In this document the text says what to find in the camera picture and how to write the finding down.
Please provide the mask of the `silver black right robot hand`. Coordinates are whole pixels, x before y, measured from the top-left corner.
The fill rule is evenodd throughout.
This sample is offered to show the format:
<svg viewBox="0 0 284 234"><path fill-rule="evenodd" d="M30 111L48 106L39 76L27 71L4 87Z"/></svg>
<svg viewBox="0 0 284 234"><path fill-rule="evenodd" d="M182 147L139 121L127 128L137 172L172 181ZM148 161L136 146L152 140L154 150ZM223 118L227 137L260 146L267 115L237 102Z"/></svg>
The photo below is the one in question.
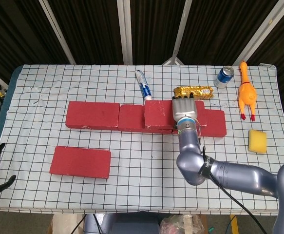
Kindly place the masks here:
<svg viewBox="0 0 284 234"><path fill-rule="evenodd" d="M184 117L196 119L198 112L193 93L185 96L172 97L172 114L176 122Z"/></svg>

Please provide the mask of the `red brick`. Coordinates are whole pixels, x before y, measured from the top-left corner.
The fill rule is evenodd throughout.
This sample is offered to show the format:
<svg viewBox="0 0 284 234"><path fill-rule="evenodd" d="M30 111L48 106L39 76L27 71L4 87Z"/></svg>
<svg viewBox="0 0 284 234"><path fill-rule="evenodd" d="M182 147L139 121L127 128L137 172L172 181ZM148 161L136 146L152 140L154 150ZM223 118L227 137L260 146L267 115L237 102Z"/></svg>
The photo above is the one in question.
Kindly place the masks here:
<svg viewBox="0 0 284 234"><path fill-rule="evenodd" d="M120 106L118 130L123 132L172 134L172 130L146 129L143 105L124 104Z"/></svg>
<svg viewBox="0 0 284 234"><path fill-rule="evenodd" d="M201 137L224 137L227 134L225 112L222 110L198 110L200 126L196 129Z"/></svg>
<svg viewBox="0 0 284 234"><path fill-rule="evenodd" d="M197 111L204 109L202 101L195 101L195 103ZM177 129L177 122L172 114L172 100L147 100L144 118L146 129L172 130L172 132ZM198 118L193 120L200 125Z"/></svg>
<svg viewBox="0 0 284 234"><path fill-rule="evenodd" d="M70 101L65 124L71 129L117 130L120 104Z"/></svg>
<svg viewBox="0 0 284 234"><path fill-rule="evenodd" d="M57 146L50 173L62 176L79 176L108 179L111 152L101 149Z"/></svg>

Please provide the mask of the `gold foil snack packet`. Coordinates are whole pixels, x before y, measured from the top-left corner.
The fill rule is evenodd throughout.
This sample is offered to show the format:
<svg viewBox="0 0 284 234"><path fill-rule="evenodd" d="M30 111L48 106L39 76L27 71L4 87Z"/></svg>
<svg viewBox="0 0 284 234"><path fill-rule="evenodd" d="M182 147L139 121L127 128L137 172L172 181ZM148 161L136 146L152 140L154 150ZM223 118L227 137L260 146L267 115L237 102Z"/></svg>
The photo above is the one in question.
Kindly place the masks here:
<svg viewBox="0 0 284 234"><path fill-rule="evenodd" d="M178 86L173 92L177 98L210 99L214 97L213 88L210 86Z"/></svg>

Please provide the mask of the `white blue toothpaste tube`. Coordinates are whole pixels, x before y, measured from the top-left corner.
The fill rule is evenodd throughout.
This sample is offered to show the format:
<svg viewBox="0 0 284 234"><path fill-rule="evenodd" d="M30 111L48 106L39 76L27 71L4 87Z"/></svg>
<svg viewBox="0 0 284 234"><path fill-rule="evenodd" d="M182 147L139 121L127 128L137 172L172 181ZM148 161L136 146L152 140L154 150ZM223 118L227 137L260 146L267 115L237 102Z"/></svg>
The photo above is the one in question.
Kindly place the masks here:
<svg viewBox="0 0 284 234"><path fill-rule="evenodd" d="M135 77L137 79L144 100L152 100L151 91L144 73L140 70L135 70Z"/></svg>

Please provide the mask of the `blue soda can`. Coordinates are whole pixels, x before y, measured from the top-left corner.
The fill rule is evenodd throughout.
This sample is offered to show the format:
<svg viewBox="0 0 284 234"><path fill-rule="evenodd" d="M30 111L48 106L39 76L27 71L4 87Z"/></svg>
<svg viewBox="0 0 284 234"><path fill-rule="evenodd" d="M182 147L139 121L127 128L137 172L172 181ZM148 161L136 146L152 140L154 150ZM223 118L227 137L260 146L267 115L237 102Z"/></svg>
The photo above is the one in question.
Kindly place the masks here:
<svg viewBox="0 0 284 234"><path fill-rule="evenodd" d="M218 73L214 85L217 88L225 88L228 82L234 77L234 68L232 66L224 66Z"/></svg>

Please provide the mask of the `orange rubber chicken toy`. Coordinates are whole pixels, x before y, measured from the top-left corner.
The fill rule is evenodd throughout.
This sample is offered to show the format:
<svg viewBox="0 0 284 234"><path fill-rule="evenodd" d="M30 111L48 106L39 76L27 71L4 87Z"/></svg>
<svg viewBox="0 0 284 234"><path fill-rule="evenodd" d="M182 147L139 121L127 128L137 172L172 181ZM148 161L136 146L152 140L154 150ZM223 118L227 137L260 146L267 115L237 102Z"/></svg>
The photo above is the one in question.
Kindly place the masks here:
<svg viewBox="0 0 284 234"><path fill-rule="evenodd" d="M241 85L239 87L239 98L238 98L238 104L239 109L241 113L241 119L245 120L245 106L249 106L251 110L251 116L250 120L255 121L255 103L257 98L257 93L252 85L252 83L249 81L248 75L247 75L247 63L245 61L242 61L240 64L240 70L241 70Z"/></svg>

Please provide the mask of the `yellow sponge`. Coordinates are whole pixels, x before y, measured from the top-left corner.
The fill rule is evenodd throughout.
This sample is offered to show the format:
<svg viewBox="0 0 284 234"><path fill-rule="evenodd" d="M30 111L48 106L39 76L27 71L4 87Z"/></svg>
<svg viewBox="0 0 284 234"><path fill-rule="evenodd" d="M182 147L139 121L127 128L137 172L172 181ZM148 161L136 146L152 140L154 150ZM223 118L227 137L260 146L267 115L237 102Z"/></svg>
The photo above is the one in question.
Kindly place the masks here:
<svg viewBox="0 0 284 234"><path fill-rule="evenodd" d="M248 150L255 153L265 154L267 152L267 136L265 132L249 130Z"/></svg>

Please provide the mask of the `white black checkered tablecloth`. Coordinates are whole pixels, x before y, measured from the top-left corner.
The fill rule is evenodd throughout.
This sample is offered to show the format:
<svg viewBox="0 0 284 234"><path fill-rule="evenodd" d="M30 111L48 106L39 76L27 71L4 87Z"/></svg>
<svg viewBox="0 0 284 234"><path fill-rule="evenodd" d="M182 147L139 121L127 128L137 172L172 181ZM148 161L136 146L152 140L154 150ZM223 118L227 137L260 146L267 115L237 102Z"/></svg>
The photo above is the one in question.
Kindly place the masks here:
<svg viewBox="0 0 284 234"><path fill-rule="evenodd" d="M177 135L69 129L70 101L142 104L142 70L155 100L180 85L212 85L219 66L23 65L14 70L0 117L0 211L33 213L167 212L275 215L272 197L230 191L213 182L189 185L176 166ZM50 174L55 147L111 152L108 179Z"/></svg>

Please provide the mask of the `clear plastic bag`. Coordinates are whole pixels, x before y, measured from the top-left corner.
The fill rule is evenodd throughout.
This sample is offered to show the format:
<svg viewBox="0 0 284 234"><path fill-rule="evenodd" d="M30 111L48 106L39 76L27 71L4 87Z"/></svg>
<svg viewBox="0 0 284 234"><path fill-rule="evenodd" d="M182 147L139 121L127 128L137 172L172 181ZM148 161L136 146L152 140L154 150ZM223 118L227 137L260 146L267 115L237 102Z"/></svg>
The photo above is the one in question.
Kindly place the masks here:
<svg viewBox="0 0 284 234"><path fill-rule="evenodd" d="M196 214L175 214L164 218L159 226L159 234L203 234L204 230Z"/></svg>

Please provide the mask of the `white metal frame post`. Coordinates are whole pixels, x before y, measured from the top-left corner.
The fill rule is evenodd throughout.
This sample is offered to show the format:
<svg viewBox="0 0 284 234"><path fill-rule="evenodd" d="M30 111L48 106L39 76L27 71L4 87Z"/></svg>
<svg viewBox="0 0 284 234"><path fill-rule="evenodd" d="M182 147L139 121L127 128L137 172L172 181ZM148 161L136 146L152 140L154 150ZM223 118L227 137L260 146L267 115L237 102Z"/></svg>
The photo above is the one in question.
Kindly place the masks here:
<svg viewBox="0 0 284 234"><path fill-rule="evenodd" d="M183 39L183 35L184 35L185 27L187 24L191 5L192 5L192 0L185 0L185 4L184 4L172 56L167 61L165 61L163 65L179 65L179 66L184 65L183 62L177 57L177 55L179 53L180 45Z"/></svg>
<svg viewBox="0 0 284 234"><path fill-rule="evenodd" d="M63 52L64 54L66 55L68 61L70 64L73 64L73 65L76 65L76 61L72 55L72 52L67 44L67 41L63 35L63 32L58 24L58 21L52 11L52 8L48 2L48 0L38 0L43 11L44 11L44 14L46 15L49 23L50 23L50 26L52 27L58 41L59 41L59 44L61 46L61 48L63 49Z"/></svg>
<svg viewBox="0 0 284 234"><path fill-rule="evenodd" d="M133 43L130 0L117 0L118 20L123 62L133 65Z"/></svg>
<svg viewBox="0 0 284 234"><path fill-rule="evenodd" d="M267 38L277 23L284 16L284 0L278 0L273 9L269 12L262 24L251 37L245 48L234 61L233 66L239 65L243 60L247 61L262 42Z"/></svg>

